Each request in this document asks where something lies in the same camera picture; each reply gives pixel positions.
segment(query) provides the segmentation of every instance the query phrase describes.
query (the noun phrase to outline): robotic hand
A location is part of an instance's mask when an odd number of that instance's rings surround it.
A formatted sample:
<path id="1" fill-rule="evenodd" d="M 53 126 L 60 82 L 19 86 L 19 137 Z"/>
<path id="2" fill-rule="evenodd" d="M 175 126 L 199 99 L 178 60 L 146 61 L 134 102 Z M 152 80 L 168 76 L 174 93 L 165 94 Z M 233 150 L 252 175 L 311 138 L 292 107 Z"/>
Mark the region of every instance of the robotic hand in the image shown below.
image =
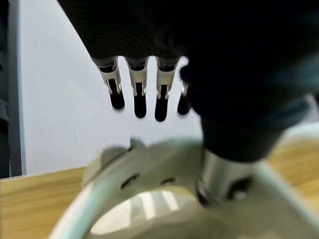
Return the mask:
<path id="1" fill-rule="evenodd" d="M 59 3 L 100 70 L 115 109 L 125 105 L 117 56 L 128 63 L 139 118 L 147 110 L 147 59 L 157 57 L 157 121 L 166 118 L 176 64 L 187 57 L 180 72 L 184 87 L 178 112 L 186 114 L 191 106 L 201 116 L 204 138 L 202 143 L 168 141 L 131 151 L 106 150 L 98 156 L 102 166 L 52 239 L 91 238 L 89 228 L 101 213 L 160 187 L 166 178 L 195 195 L 222 228 L 235 232 L 234 238 L 260 236 L 269 229 L 276 234 L 270 238 L 319 237 L 315 218 L 261 163 L 283 131 L 307 114 L 305 95 L 319 88 L 318 3 Z M 215 238 L 225 235 L 221 230 Z"/>

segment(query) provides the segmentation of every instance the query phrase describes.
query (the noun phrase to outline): wooden table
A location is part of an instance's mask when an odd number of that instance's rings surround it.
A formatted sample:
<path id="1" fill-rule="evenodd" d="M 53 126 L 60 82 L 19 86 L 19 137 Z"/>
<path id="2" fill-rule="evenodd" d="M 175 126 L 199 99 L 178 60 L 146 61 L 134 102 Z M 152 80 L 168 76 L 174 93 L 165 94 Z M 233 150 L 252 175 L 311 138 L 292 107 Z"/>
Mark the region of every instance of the wooden table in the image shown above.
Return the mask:
<path id="1" fill-rule="evenodd" d="M 272 165 L 319 213 L 319 123 L 290 130 Z M 3 239 L 45 239 L 81 190 L 84 168 L 0 182 Z"/>

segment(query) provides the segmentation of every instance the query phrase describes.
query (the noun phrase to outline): black object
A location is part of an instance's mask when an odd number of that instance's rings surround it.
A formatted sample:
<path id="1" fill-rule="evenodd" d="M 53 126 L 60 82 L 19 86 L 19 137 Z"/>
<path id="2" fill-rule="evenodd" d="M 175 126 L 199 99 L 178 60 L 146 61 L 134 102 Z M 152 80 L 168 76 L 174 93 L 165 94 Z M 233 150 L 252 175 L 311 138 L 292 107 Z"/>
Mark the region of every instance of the black object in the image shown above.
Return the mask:
<path id="1" fill-rule="evenodd" d="M 304 95 L 319 90 L 317 1 L 59 2 L 93 59 L 186 56 L 187 97 L 221 157 L 267 156 L 307 114 Z"/>
<path id="2" fill-rule="evenodd" d="M 187 99 L 187 96 L 184 96 L 183 94 L 180 95 L 178 106 L 177 106 L 177 112 L 184 116 L 188 114 L 190 111 L 191 105 Z"/>
<path id="3" fill-rule="evenodd" d="M 143 95 L 143 85 L 142 83 L 136 83 L 137 95 L 134 96 L 134 112 L 138 118 L 144 118 L 146 115 L 146 95 Z"/>
<path id="4" fill-rule="evenodd" d="M 166 91 L 167 91 L 167 86 L 162 85 L 160 87 L 160 98 L 156 99 L 155 119 L 158 122 L 163 122 L 166 119 L 167 105 L 168 105 L 168 99 L 165 99 Z"/>
<path id="5" fill-rule="evenodd" d="M 115 79 L 110 79 L 109 85 L 110 89 L 112 90 L 112 94 L 110 95 L 112 106 L 117 110 L 123 109 L 125 106 L 123 92 L 117 92 Z"/>

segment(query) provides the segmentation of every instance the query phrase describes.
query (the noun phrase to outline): gray wall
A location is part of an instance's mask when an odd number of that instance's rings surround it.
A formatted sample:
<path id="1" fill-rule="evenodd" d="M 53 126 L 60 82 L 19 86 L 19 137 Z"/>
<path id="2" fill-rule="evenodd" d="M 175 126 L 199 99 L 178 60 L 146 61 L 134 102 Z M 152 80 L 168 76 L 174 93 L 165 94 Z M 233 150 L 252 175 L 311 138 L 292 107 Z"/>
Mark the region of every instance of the gray wall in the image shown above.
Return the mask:
<path id="1" fill-rule="evenodd" d="M 148 68 L 145 119 L 133 112 L 129 72 L 119 59 L 126 108 L 112 110 L 102 78 L 56 0 L 21 1 L 21 101 L 27 174 L 86 165 L 108 145 L 128 145 L 131 136 L 153 143 L 197 136 L 198 117 L 180 119 L 181 81 L 171 91 L 167 119 L 154 119 L 156 63 Z"/>

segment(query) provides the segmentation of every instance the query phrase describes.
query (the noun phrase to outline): screw hole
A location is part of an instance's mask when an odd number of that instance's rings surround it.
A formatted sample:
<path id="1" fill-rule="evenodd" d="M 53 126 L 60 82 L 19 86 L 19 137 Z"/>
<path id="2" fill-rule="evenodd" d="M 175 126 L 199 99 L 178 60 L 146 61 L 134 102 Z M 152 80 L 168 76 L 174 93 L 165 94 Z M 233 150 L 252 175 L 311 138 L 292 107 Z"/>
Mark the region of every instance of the screw hole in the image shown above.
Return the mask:
<path id="1" fill-rule="evenodd" d="M 166 184 L 174 183 L 175 181 L 176 181 L 176 179 L 174 177 L 172 177 L 172 178 L 167 178 L 167 179 L 161 181 L 160 184 L 161 185 L 166 185 Z"/>
<path id="2" fill-rule="evenodd" d="M 124 189 L 124 188 L 126 188 L 126 187 L 132 185 L 132 184 L 135 182 L 135 180 L 137 180 L 137 178 L 138 178 L 139 176 L 140 176 L 140 173 L 136 173 L 136 174 L 134 174 L 133 176 L 129 177 L 127 180 L 125 180 L 124 183 L 122 183 L 121 189 Z"/>

